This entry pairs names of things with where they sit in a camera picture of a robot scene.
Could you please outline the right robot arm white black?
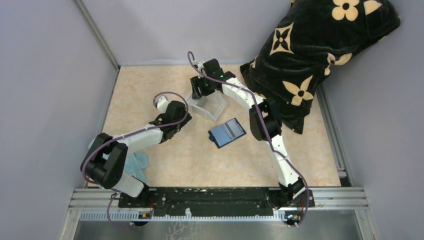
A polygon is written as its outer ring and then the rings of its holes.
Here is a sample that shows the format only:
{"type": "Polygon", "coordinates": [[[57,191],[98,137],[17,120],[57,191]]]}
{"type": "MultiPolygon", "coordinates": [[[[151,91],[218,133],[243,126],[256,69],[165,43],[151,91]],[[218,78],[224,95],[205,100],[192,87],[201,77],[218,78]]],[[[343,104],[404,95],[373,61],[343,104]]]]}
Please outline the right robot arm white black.
{"type": "Polygon", "coordinates": [[[261,97],[250,91],[230,71],[223,71],[217,59],[188,60],[198,76],[190,79],[195,101],[220,92],[236,101],[249,113],[249,127],[254,138],[267,144],[276,166],[281,199],[287,206],[295,206],[306,190],[303,177],[291,163],[282,136],[282,120],[274,99],[261,97]]]}

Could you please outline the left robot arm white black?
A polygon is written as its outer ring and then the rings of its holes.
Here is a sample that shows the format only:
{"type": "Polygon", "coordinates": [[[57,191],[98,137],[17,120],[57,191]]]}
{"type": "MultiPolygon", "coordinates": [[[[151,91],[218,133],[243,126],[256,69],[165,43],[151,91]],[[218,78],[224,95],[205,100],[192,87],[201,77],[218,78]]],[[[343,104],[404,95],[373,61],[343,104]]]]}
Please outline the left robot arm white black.
{"type": "Polygon", "coordinates": [[[139,130],[115,136],[98,134],[80,166],[86,180],[130,196],[131,202],[138,207],[149,203],[149,187],[125,172],[127,157],[170,140],[192,118],[186,100],[168,101],[161,96],[155,107],[160,114],[139,130]]]}

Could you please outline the white plastic card box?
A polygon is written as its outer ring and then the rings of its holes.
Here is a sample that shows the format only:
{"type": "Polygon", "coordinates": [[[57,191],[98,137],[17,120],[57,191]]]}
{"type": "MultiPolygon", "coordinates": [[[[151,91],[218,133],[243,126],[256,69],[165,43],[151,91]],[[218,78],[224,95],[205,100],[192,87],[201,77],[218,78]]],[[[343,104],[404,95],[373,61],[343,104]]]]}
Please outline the white plastic card box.
{"type": "Polygon", "coordinates": [[[219,92],[214,92],[200,99],[193,99],[192,93],[186,96],[189,110],[207,120],[217,122],[227,106],[227,101],[219,92]]]}

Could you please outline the navy blue card holder wallet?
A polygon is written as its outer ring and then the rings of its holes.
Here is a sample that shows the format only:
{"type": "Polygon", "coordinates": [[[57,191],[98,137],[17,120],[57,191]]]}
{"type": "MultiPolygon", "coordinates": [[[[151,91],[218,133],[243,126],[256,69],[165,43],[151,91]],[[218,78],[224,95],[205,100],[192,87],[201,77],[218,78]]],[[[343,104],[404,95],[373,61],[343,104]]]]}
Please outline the navy blue card holder wallet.
{"type": "Polygon", "coordinates": [[[246,135],[247,132],[244,130],[244,128],[242,127],[242,125],[239,123],[239,121],[236,118],[232,118],[226,122],[224,122],[223,124],[220,124],[214,128],[212,128],[211,130],[208,131],[209,134],[209,140],[212,141],[216,147],[218,149],[236,141],[237,139],[241,138],[242,136],[246,135]],[[243,134],[240,135],[237,138],[231,138],[231,136],[229,135],[228,130],[225,127],[225,123],[235,119],[235,121],[238,123],[239,127],[243,130],[243,134]]]}

